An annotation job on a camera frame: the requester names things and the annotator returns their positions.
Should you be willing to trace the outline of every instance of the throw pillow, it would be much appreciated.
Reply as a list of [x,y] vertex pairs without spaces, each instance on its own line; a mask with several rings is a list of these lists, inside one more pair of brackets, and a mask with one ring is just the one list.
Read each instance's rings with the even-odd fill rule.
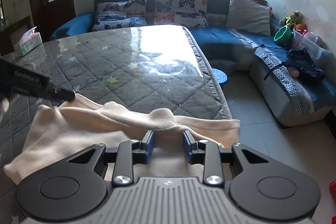
[[208,0],[155,0],[154,25],[173,24],[206,28]]
[[92,31],[146,26],[147,0],[99,3]]
[[226,27],[271,36],[268,9],[250,0],[230,0]]
[[98,3],[96,8],[96,15],[108,11],[119,12],[142,12],[146,13],[147,0],[128,0],[121,2],[103,2]]

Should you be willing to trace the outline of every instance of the tiled floor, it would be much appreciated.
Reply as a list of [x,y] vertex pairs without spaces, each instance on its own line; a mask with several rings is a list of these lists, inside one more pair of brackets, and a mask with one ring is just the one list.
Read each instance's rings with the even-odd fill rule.
[[282,129],[247,72],[234,72],[223,88],[234,119],[241,121],[241,143],[313,177],[321,200],[313,220],[331,223],[336,203],[329,183],[336,179],[336,140],[325,122]]

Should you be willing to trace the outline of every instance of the plastic bag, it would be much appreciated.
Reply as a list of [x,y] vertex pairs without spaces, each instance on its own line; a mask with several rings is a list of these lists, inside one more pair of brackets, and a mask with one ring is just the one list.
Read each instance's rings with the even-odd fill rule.
[[31,38],[31,35],[35,33],[35,29],[37,27],[31,28],[29,31],[26,31],[23,36],[21,37],[19,43],[25,43]]
[[324,69],[326,63],[328,62],[329,55],[331,52],[319,46],[320,38],[315,36],[313,33],[307,33],[303,37],[297,31],[294,31],[294,38],[292,41],[292,49],[302,50],[307,49],[311,59],[314,64],[320,68]]

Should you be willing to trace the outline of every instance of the window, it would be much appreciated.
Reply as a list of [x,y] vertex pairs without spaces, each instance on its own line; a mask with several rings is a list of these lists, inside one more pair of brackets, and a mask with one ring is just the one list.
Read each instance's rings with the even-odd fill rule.
[[0,0],[0,22],[3,18],[4,18],[4,16],[3,16],[2,0]]

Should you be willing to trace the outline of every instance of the green bowl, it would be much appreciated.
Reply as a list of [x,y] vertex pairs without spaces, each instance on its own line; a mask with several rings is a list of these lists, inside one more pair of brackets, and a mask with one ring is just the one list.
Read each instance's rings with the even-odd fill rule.
[[292,31],[288,26],[283,26],[273,38],[275,44],[277,45],[285,45],[291,39]]

